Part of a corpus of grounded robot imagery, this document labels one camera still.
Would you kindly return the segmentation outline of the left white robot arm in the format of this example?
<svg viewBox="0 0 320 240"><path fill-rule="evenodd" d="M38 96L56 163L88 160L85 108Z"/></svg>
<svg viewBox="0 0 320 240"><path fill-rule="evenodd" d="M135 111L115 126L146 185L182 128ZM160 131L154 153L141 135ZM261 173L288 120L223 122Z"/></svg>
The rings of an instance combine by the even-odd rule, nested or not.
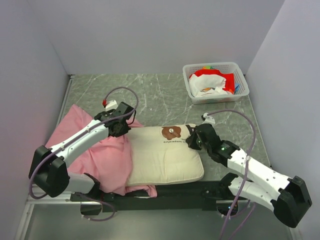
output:
<svg viewBox="0 0 320 240"><path fill-rule="evenodd" d="M98 113L85 127L51 147L41 145L29 170L31 184L55 198L65 191L82 194L88 201L100 195L100 182L89 173L68 172L68 167L85 151L108 137L120 137L131 129L127 123L135 108L121 102Z"/></svg>

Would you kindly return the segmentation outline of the cream pillow with bear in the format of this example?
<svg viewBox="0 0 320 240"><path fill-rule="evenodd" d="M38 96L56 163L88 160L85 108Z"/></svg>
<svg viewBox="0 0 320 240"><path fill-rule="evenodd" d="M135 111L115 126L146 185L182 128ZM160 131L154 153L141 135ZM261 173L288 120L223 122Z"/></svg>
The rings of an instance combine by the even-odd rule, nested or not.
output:
<svg viewBox="0 0 320 240"><path fill-rule="evenodd" d="M201 180L204 167L197 150L188 147L195 124L131 129L132 171L127 186L184 184Z"/></svg>

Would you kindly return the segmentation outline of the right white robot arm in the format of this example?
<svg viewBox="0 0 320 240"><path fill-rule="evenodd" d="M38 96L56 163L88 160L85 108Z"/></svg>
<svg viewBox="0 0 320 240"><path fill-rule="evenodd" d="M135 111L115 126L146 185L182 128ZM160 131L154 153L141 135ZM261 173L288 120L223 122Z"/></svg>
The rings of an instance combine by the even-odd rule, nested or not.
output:
<svg viewBox="0 0 320 240"><path fill-rule="evenodd" d="M312 206L307 185L301 177L283 175L260 163L236 144L221 140L209 123L190 131L186 139L189 148L205 150L214 162L237 172L223 178L225 184L219 187L222 198L230 200L239 195L271 210L284 225L298 226Z"/></svg>

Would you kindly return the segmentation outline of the pink pillowcase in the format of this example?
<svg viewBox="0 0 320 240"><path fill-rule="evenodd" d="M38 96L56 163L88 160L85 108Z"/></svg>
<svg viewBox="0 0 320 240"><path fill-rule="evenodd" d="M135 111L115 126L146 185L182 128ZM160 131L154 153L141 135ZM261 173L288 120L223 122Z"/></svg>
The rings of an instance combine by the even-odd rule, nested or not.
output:
<svg viewBox="0 0 320 240"><path fill-rule="evenodd" d="M92 120L93 117L82 108L75 104L72 105L45 146L49 148L61 143ZM68 167L71 173L87 173L95 177L100 182L100 189L105 193L124 196L133 191L145 190L150 197L157 197L154 185L126 186L132 170L132 148L125 135L108 137L97 142Z"/></svg>

